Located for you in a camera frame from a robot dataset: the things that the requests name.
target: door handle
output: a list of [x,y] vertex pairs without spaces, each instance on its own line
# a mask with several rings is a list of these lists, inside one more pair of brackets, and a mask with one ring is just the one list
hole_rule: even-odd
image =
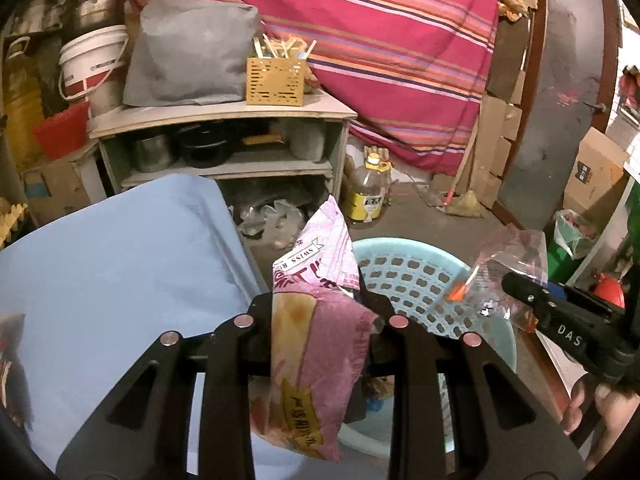
[[607,105],[604,104],[604,103],[598,103],[596,105],[592,105],[591,103],[588,103],[587,101],[582,101],[582,104],[587,105],[594,112],[600,112],[601,114],[605,114],[605,113],[607,113],[609,111],[609,109],[607,108]]

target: blue plastic basket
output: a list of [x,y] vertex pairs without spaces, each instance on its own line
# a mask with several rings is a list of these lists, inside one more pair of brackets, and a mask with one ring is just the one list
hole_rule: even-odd
[[[465,303],[444,301],[453,286],[465,280],[469,267],[452,254],[404,238],[368,238],[353,243],[367,289],[384,294],[399,314],[424,325],[431,333],[459,338],[479,333],[515,371],[516,342],[504,319],[486,318]],[[444,376],[440,377],[447,451],[454,449],[452,422]],[[391,450],[393,399],[364,420],[342,425],[338,439],[357,450],[388,458]]]

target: yellow bottle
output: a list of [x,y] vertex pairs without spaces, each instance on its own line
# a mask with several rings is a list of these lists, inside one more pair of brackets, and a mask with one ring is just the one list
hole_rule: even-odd
[[388,192],[388,171],[391,165],[380,162],[377,153],[367,157],[364,166],[351,175],[347,216],[359,222],[371,222],[380,216]]
[[2,97],[7,116],[4,134],[17,171],[29,169],[42,155],[33,129],[44,120],[40,81],[25,55],[29,38],[18,38],[7,51],[2,70]]

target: gray cloth cover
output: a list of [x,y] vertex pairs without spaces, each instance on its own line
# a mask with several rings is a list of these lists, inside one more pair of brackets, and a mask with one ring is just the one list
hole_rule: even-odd
[[255,7],[151,0],[140,15],[123,101],[132,106],[244,100],[246,58],[261,31]]

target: wooden door frame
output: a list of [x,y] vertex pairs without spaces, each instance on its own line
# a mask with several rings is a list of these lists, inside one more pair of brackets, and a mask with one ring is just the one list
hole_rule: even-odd
[[[529,117],[533,110],[533,105],[540,82],[540,65],[542,64],[542,54],[545,49],[546,25],[548,20],[548,1],[538,0],[538,9],[533,12],[532,25],[529,35],[529,47],[525,59],[525,79],[522,91],[522,101],[520,108],[522,118],[518,128],[518,134],[513,141],[507,163],[502,172],[502,179],[508,174],[513,164],[516,154],[520,149],[524,133],[529,123]],[[609,123],[613,97],[616,92],[616,79],[618,76],[618,47],[622,36],[622,24],[620,23],[620,7],[618,0],[602,0],[602,10],[604,13],[604,38],[615,38],[615,41],[604,41],[604,51],[602,54],[602,74],[600,76],[600,89],[597,103],[604,103],[607,106],[606,113],[595,113],[591,120],[591,126],[598,131],[605,132]],[[523,225],[501,202],[496,199],[492,212],[503,224],[514,224],[519,229]]]

